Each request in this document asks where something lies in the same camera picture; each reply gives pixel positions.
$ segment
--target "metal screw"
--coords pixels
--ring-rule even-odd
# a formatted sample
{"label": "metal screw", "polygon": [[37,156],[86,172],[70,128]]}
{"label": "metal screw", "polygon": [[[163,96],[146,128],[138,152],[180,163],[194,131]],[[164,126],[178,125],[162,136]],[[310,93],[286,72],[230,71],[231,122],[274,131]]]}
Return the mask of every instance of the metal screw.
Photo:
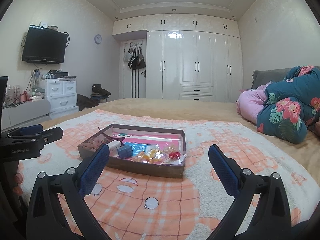
{"label": "metal screw", "polygon": [[67,173],[68,173],[69,175],[72,175],[72,174],[74,174],[75,172],[76,172],[76,169],[75,169],[75,168],[70,168],[70,169],[67,170]]}
{"label": "metal screw", "polygon": [[250,175],[251,174],[251,171],[249,169],[243,169],[243,174],[244,175]]}
{"label": "metal screw", "polygon": [[42,179],[44,176],[45,176],[45,173],[44,173],[44,172],[40,172],[40,173],[38,174],[38,178],[39,178],[39,179]]}
{"label": "metal screw", "polygon": [[278,173],[274,173],[274,174],[272,174],[272,176],[275,178],[275,179],[279,179],[280,178],[280,175],[278,174]]}

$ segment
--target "cardboard box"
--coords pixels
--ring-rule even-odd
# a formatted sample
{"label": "cardboard box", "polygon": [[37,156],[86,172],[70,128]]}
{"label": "cardboard box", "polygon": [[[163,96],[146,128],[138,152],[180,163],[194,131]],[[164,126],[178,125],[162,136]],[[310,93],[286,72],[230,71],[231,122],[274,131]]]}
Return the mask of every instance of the cardboard box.
{"label": "cardboard box", "polygon": [[[89,139],[93,137],[101,136],[102,133],[110,134],[111,132],[116,133],[126,133],[133,134],[134,136],[143,136],[144,133],[149,135],[154,135],[164,139],[168,136],[172,136],[179,142],[179,150],[186,151],[186,139],[183,130],[175,129],[165,129],[165,128],[153,128],[153,127],[141,127],[141,126],[130,126],[130,125],[121,125],[121,124],[111,124],[104,128],[103,130],[97,132],[84,142],[88,142]],[[94,152],[84,149],[78,146],[80,157],[82,159],[90,157]],[[107,167],[114,168],[121,171],[132,172],[136,174],[155,176],[155,177],[164,177],[164,178],[182,178],[183,171],[185,167],[185,162],[181,165],[161,165],[161,164],[151,164],[151,163],[140,163],[134,162],[131,160],[124,160],[116,157],[109,157],[109,162],[106,165]]]}

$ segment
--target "clock face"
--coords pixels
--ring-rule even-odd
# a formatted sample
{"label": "clock face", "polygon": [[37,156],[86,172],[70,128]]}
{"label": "clock face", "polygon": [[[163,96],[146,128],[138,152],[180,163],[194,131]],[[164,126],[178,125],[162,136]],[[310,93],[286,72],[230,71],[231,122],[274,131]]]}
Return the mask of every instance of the clock face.
{"label": "clock face", "polygon": [[94,37],[94,41],[96,44],[100,44],[101,41],[102,41],[102,37],[100,34],[97,34],[95,37]]}

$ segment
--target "television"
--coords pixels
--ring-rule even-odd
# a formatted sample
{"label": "television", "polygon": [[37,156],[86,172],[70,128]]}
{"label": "television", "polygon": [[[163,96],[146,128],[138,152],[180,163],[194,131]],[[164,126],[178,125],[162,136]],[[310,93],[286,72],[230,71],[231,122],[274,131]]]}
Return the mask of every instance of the television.
{"label": "television", "polygon": [[38,64],[59,64],[64,62],[68,35],[55,30],[30,25],[22,61]]}

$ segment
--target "orange and white blanket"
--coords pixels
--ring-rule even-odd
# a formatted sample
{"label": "orange and white blanket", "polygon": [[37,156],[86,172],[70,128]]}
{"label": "orange and white blanket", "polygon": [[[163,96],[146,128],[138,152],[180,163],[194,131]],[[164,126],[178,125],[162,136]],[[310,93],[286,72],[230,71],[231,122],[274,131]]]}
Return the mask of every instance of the orange and white blanket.
{"label": "orange and white blanket", "polygon": [[[208,160],[212,144],[256,174],[269,176],[277,171],[288,195],[293,225],[309,219],[320,200],[318,184],[299,163],[239,122],[163,120],[96,110],[60,123],[61,140],[46,145],[39,158],[20,162],[19,172],[24,177],[20,186],[26,202],[39,172],[54,175],[77,167],[81,162],[77,145],[97,133],[98,127],[112,123],[183,129],[188,153],[183,179],[104,169],[84,199],[113,239],[206,239],[233,202]],[[258,199],[257,195],[253,198],[238,233],[248,227]],[[81,234],[63,195],[60,202],[71,229]]]}

